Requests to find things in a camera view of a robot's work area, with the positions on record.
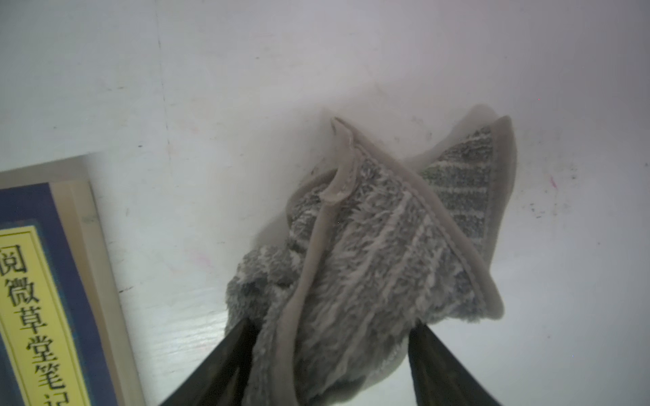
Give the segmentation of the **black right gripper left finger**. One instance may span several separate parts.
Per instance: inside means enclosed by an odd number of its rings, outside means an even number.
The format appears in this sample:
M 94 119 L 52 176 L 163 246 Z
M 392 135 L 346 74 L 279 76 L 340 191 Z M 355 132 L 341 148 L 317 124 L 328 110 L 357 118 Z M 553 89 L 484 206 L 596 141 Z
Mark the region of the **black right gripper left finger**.
M 242 405 L 258 334 L 250 319 L 238 322 L 162 406 Z

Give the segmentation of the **grey patterned cloth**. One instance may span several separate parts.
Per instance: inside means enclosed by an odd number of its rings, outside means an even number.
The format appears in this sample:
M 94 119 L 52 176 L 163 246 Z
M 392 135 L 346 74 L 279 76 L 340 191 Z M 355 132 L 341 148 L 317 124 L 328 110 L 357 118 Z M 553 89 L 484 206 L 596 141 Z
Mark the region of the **grey patterned cloth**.
M 293 194 L 285 242 L 247 253 L 227 287 L 227 332 L 259 331 L 245 405 L 343 403 L 388 377 L 414 332 L 504 313 L 490 267 L 516 176 L 511 119 L 418 169 L 331 125 L 338 166 Z

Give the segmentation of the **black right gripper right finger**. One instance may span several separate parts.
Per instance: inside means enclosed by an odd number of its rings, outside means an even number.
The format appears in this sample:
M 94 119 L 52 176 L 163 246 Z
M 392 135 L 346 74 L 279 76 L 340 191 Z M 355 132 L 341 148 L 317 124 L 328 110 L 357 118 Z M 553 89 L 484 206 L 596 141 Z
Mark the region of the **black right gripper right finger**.
M 500 406 L 424 323 L 411 329 L 411 376 L 419 406 Z

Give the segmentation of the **blue book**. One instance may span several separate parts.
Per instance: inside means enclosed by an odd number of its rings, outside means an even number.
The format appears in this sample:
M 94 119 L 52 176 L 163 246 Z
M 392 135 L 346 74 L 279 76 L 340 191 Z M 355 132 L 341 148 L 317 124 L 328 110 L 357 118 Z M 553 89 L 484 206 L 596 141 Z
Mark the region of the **blue book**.
M 1 192 L 1 402 L 145 402 L 86 181 Z

